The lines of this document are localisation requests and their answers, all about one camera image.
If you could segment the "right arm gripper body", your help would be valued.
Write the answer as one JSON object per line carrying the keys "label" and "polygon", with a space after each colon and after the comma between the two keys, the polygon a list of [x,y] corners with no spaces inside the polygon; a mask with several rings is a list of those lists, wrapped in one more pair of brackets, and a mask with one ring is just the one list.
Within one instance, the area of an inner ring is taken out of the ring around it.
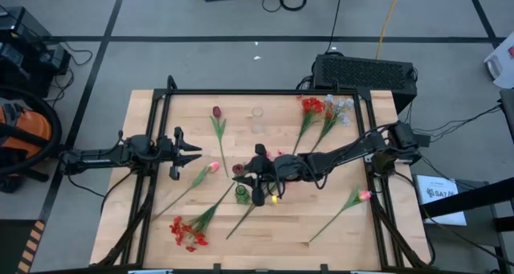
{"label": "right arm gripper body", "polygon": [[281,182],[275,172],[273,162],[267,156],[267,150],[263,144],[255,145],[255,186],[251,186],[251,201],[257,206],[261,207],[265,202],[264,189],[273,183],[276,190],[276,197],[282,198],[284,195],[284,183]]}

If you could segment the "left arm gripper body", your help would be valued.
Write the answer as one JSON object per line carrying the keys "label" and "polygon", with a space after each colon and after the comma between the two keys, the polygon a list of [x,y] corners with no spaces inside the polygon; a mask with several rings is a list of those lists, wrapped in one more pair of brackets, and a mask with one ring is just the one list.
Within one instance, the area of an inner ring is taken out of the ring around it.
{"label": "left arm gripper body", "polygon": [[180,179],[179,167],[183,167],[183,156],[181,151],[185,144],[183,137],[184,133],[181,127],[175,127],[173,133],[174,141],[166,135],[161,137],[158,141],[160,149],[159,160],[161,162],[172,162],[169,168],[169,176],[172,180],[178,181]]}

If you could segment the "dark red artificial tulip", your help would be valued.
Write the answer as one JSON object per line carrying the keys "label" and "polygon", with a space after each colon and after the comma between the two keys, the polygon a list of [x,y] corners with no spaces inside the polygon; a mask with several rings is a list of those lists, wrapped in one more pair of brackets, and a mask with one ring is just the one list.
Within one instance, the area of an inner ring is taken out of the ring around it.
{"label": "dark red artificial tulip", "polygon": [[[243,178],[245,176],[245,169],[243,164],[236,164],[232,167],[232,172],[234,174],[233,179]],[[246,188],[240,183],[240,181],[236,182],[237,186],[235,189],[236,194],[242,195],[246,192]]]}
{"label": "dark red artificial tulip", "polygon": [[220,149],[220,154],[222,157],[222,164],[227,177],[229,177],[228,169],[226,166],[226,159],[223,151],[222,138],[226,128],[226,119],[222,117],[222,110],[218,106],[214,106],[212,108],[212,115],[210,116],[211,123],[214,127],[214,131],[218,138],[218,144]]}

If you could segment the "pink artificial tulip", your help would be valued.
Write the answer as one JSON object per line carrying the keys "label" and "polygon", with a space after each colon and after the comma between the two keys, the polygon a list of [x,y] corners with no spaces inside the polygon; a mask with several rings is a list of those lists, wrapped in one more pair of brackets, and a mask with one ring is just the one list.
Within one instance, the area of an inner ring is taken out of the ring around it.
{"label": "pink artificial tulip", "polygon": [[161,215],[163,215],[169,208],[174,206],[178,201],[180,201],[186,194],[188,194],[192,189],[198,187],[205,177],[208,174],[215,173],[219,169],[219,162],[211,162],[208,166],[205,166],[198,174],[198,176],[192,181],[191,185],[179,196],[177,196],[172,202],[170,202],[165,208],[163,208],[160,212],[155,214],[151,221],[158,219]]}
{"label": "pink artificial tulip", "polygon": [[336,218],[343,211],[349,209],[350,207],[354,207],[360,203],[370,200],[372,196],[373,193],[371,191],[360,190],[359,187],[356,187],[350,194],[349,198],[347,199],[343,207],[309,240],[309,243],[316,239],[331,223],[333,223],[336,220]]}

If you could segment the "pink blossom spray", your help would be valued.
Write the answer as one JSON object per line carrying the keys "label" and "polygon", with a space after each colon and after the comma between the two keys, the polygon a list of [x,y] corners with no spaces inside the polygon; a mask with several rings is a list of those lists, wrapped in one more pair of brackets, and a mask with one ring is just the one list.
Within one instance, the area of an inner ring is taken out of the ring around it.
{"label": "pink blossom spray", "polygon": [[[271,157],[270,157],[270,154],[268,153],[267,151],[267,156],[269,157],[269,159],[272,161]],[[255,177],[255,174],[251,174],[251,173],[246,173],[245,176],[252,176],[253,178]],[[247,186],[248,187],[248,192],[251,196],[251,192],[252,192],[252,189],[250,186]],[[275,190],[275,186],[273,183],[271,183],[268,188],[265,188],[263,187],[264,189],[264,193],[265,193],[265,202],[268,198],[270,198],[271,196],[273,196],[274,194],[276,194],[276,190]],[[239,228],[240,226],[245,222],[245,220],[251,215],[251,213],[257,208],[257,206],[255,206],[252,201],[251,201],[251,205],[247,208],[246,212],[243,214],[243,216],[240,218],[240,220],[236,223],[236,225],[234,226],[234,228],[230,231],[230,233],[227,235],[226,239],[229,239]]]}

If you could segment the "clear glass vase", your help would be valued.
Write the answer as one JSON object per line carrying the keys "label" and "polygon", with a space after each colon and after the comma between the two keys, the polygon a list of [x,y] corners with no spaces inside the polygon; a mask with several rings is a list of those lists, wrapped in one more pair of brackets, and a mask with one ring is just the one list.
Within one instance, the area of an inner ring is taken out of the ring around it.
{"label": "clear glass vase", "polygon": [[261,107],[254,107],[252,109],[251,113],[252,113],[251,131],[253,132],[253,134],[264,133],[263,109]]}

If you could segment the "red blossom spray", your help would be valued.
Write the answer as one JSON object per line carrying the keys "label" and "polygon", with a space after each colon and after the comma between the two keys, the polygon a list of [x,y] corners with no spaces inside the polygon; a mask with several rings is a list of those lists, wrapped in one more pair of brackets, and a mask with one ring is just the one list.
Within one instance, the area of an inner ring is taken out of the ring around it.
{"label": "red blossom spray", "polygon": [[296,152],[302,136],[318,121],[319,116],[325,111],[325,102],[315,97],[302,99],[301,105],[302,120],[293,153]]}
{"label": "red blossom spray", "polygon": [[195,252],[199,247],[207,246],[206,232],[213,219],[216,210],[221,205],[223,199],[234,186],[232,183],[221,198],[201,215],[190,220],[184,220],[181,216],[174,218],[169,225],[170,232],[174,235],[175,243],[179,247],[184,247],[188,252]]}

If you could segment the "pale blue blossom spray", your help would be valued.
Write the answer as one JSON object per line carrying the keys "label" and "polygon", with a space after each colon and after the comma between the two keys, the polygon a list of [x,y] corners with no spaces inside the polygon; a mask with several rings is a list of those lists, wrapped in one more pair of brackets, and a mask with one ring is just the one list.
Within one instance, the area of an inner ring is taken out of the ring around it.
{"label": "pale blue blossom spray", "polygon": [[325,110],[323,126],[315,145],[311,149],[311,152],[316,149],[316,147],[336,124],[341,123],[344,126],[349,125],[350,120],[348,111],[354,108],[354,99],[345,98],[337,100],[334,95],[328,94],[324,98],[324,105]]}

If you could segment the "black perforated computer case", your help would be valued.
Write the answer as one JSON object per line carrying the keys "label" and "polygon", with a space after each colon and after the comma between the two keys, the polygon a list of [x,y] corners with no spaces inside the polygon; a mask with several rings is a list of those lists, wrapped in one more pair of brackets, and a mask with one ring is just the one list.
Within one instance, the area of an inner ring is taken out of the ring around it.
{"label": "black perforated computer case", "polygon": [[418,94],[418,72],[412,63],[346,57],[339,52],[318,55],[312,65],[312,89],[390,91],[396,112]]}

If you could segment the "orange shop vacuum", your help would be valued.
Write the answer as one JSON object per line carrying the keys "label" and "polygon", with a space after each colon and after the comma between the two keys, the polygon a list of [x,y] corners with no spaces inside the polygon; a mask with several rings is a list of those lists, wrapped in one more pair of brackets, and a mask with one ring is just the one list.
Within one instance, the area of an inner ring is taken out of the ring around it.
{"label": "orange shop vacuum", "polygon": [[[51,125],[43,115],[16,103],[0,105],[0,125],[14,126],[47,141],[51,137]],[[40,150],[40,146],[0,133],[0,168],[23,162]],[[15,192],[23,180],[19,174],[0,175],[0,192]]]}

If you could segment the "black mat hazard stripe edge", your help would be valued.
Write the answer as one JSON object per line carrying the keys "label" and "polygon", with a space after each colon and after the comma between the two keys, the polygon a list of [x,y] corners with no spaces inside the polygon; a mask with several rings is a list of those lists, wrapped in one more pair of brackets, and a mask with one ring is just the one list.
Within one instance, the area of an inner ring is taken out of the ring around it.
{"label": "black mat hazard stripe edge", "polygon": [[45,223],[31,219],[0,219],[0,274],[28,274]]}

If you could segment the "black electronics stack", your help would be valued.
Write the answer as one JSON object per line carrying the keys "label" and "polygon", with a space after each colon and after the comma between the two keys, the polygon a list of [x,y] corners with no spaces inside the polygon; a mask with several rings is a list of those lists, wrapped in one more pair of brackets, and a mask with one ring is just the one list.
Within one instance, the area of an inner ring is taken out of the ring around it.
{"label": "black electronics stack", "polygon": [[71,54],[23,6],[0,6],[0,84],[46,97],[52,80],[67,72]]}

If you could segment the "white printed booklet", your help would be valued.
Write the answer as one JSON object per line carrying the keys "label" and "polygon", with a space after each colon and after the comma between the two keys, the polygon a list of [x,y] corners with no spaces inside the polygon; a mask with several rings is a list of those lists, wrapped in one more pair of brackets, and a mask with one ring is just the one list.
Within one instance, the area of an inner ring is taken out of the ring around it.
{"label": "white printed booklet", "polygon": [[427,210],[429,216],[424,219],[426,224],[440,223],[445,226],[465,227],[467,218],[463,211],[453,212],[446,198],[460,192],[456,181],[451,178],[441,178],[428,175],[416,175],[415,185],[421,212]]}

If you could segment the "black metal stand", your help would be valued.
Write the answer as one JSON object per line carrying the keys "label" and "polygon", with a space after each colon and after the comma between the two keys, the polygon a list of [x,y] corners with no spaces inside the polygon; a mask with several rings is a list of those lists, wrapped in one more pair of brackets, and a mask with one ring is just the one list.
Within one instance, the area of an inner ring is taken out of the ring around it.
{"label": "black metal stand", "polygon": [[[500,90],[499,106],[505,116],[509,133],[511,135],[512,142],[514,143],[514,88]],[[453,208],[453,212],[469,211],[478,207],[491,206],[498,202],[505,202],[508,200],[514,200],[514,177],[446,198],[446,201],[449,203],[449,207]],[[427,218],[428,216],[429,214],[427,210],[425,210],[425,213],[422,213],[422,217]],[[494,218],[492,221],[494,223],[496,233],[514,231],[514,215],[504,218]],[[514,262],[511,263],[503,256],[490,252],[451,229],[446,229],[442,225],[441,228],[448,230],[450,233],[455,234],[470,245],[475,246],[495,257],[499,261],[499,265],[503,264],[507,267],[508,264],[508,266],[514,267]]]}

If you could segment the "white device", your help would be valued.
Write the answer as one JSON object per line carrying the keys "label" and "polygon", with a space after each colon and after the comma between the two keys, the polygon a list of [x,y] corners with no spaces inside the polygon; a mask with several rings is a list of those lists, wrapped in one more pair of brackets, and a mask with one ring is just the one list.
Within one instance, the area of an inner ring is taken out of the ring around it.
{"label": "white device", "polygon": [[514,88],[514,31],[486,57],[484,65],[495,86]]}

